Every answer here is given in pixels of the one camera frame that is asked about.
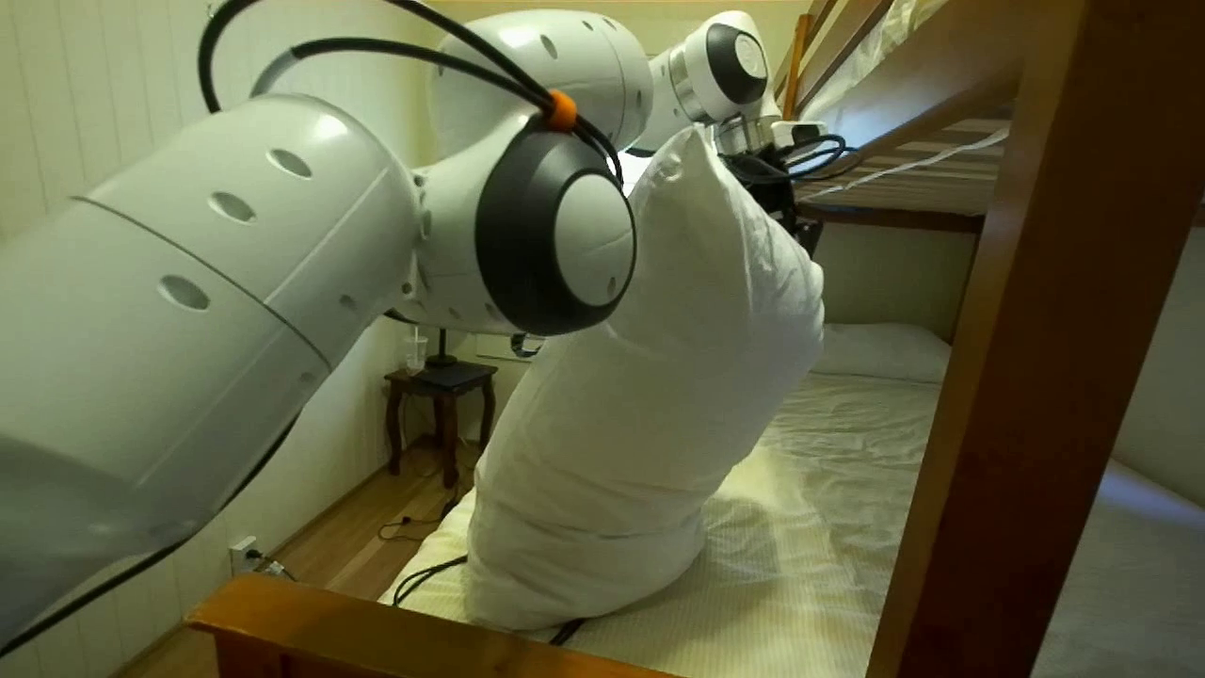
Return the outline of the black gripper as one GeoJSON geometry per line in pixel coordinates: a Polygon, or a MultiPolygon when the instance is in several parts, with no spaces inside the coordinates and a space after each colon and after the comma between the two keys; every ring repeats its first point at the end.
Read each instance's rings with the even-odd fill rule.
{"type": "Polygon", "coordinates": [[[760,154],[760,152],[725,154],[725,171],[760,202],[760,213],[773,215],[804,251],[818,248],[826,228],[803,215],[794,200],[794,185],[773,154],[760,154]]]}

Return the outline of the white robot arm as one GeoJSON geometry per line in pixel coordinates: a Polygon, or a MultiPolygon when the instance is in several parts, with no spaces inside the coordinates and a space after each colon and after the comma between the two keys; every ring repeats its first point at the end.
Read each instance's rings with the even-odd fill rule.
{"type": "Polygon", "coordinates": [[[724,143],[769,101],[753,18],[647,53],[512,13],[430,63],[425,165],[257,82],[0,251],[2,644],[192,539],[385,312],[541,348],[475,475],[475,622],[601,617],[700,557],[826,343],[822,267],[724,143]]]}

